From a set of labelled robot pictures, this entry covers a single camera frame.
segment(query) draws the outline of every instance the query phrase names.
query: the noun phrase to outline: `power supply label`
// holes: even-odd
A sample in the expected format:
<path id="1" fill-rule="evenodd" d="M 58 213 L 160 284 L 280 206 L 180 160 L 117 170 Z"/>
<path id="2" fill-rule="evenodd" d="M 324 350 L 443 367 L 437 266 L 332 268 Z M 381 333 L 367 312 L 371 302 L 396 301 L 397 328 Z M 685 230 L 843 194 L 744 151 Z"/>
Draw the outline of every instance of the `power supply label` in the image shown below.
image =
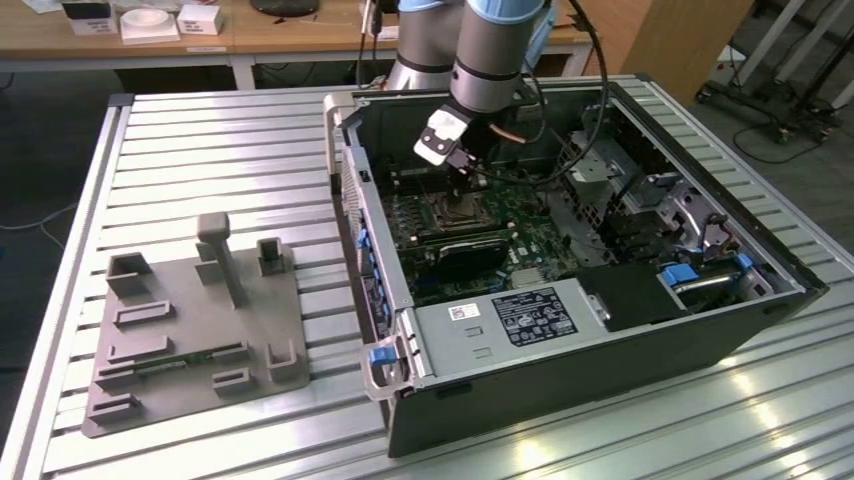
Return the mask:
<path id="1" fill-rule="evenodd" d="M 553 288 L 495 298 L 492 305 L 516 347 L 577 333 Z"/>

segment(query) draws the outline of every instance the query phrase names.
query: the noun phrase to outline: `label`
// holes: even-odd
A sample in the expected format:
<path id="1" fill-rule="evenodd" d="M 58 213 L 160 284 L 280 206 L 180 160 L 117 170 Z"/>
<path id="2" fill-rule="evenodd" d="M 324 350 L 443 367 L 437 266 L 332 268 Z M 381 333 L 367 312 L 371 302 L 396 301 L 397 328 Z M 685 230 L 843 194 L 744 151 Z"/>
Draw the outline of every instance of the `label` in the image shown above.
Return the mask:
<path id="1" fill-rule="evenodd" d="M 509 343 L 523 347 L 577 333 L 553 288 L 517 293 L 492 300 Z"/>
<path id="2" fill-rule="evenodd" d="M 468 303 L 465 305 L 457 305 L 455 307 L 448 308 L 448 314 L 451 315 L 451 320 L 465 320 L 467 318 L 473 318 L 480 316 L 480 310 L 477 309 L 476 303 Z"/>
<path id="3" fill-rule="evenodd" d="M 383 27 L 383 29 L 379 31 L 379 35 L 376 36 L 376 40 L 385 41 L 385 40 L 396 40 L 396 39 L 397 39 L 397 27 L 396 26 Z"/>
<path id="4" fill-rule="evenodd" d="M 186 47 L 189 53 L 225 52 L 225 47 Z"/>

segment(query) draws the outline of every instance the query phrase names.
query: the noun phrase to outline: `floor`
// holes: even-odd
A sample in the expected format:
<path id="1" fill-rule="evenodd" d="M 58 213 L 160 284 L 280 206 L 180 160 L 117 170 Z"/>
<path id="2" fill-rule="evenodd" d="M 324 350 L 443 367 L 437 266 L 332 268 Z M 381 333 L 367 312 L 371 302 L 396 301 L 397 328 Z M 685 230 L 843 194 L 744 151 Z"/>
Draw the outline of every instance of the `floor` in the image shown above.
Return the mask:
<path id="1" fill-rule="evenodd" d="M 748 51 L 769 26 L 771 18 L 747 19 L 735 36 L 736 45 Z M 803 30 L 792 25 L 777 42 L 768 61 L 783 51 Z M 794 77 L 798 86 L 830 55 L 832 45 L 819 45 L 816 55 Z M 258 69 L 260 85 L 312 86 L 340 83 L 348 66 L 290 65 Z M 848 58 L 831 78 L 823 94 L 832 98 L 854 71 Z M 122 85 L 112 72 L 18 74 L 10 88 L 0 91 L 0 225 L 18 225 L 40 220 L 72 204 L 80 194 L 90 153 L 112 93 Z M 725 99 L 715 98 L 695 105 L 692 113 L 727 141 L 741 128 L 763 123 L 764 118 Z M 854 110 L 840 112 L 854 132 Z M 811 147 L 808 141 L 773 144 L 761 132 L 744 134 L 740 142 L 756 156 L 776 160 Z M 846 249 L 854 251 L 854 135 L 836 133 L 824 145 L 785 165 L 749 161 L 775 188 L 807 213 Z M 46 224 L 49 232 L 64 242 L 73 211 Z M 49 299 L 61 251 L 37 230 L 0 232 L 0 446 L 10 421 L 24 379 L 41 316 Z"/>

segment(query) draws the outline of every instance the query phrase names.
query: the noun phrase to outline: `metal bracket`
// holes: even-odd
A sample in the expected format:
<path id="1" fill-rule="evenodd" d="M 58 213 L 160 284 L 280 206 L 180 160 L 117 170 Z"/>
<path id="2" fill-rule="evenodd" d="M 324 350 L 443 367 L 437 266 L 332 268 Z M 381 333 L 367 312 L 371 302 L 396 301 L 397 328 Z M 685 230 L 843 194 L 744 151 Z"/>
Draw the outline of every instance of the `metal bracket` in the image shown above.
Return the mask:
<path id="1" fill-rule="evenodd" d="M 329 93 L 322 98 L 322 135 L 325 137 L 325 168 L 329 175 L 337 173 L 334 160 L 334 132 L 342 120 L 356 110 L 356 102 L 349 92 Z"/>

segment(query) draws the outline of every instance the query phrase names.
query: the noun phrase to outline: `blue latch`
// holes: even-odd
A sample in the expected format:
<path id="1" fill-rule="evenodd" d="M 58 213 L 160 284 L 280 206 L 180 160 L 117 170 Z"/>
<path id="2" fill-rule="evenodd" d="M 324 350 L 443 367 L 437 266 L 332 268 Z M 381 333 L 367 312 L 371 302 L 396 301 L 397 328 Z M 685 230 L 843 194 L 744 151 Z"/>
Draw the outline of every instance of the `blue latch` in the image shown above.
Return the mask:
<path id="1" fill-rule="evenodd" d="M 737 268 L 741 269 L 741 272 L 745 272 L 752 268 L 752 260 L 743 253 L 739 253 L 735 256 L 735 263 L 737 264 Z"/>
<path id="2" fill-rule="evenodd" d="M 395 347 L 376 347 L 368 352 L 368 362 L 372 367 L 391 365 L 397 361 L 397 352 Z"/>
<path id="3" fill-rule="evenodd" d="M 696 275 L 696 272 L 687 263 L 680 263 L 677 265 L 669 265 L 668 267 L 664 267 L 661 277 L 664 278 L 667 285 L 672 287 L 673 285 L 679 285 L 680 283 L 696 280 L 699 278 L 699 275 Z"/>
<path id="4" fill-rule="evenodd" d="M 368 229 L 362 228 L 358 232 L 358 238 L 356 239 L 357 248 L 368 248 L 371 246 L 371 240 L 368 238 Z"/>

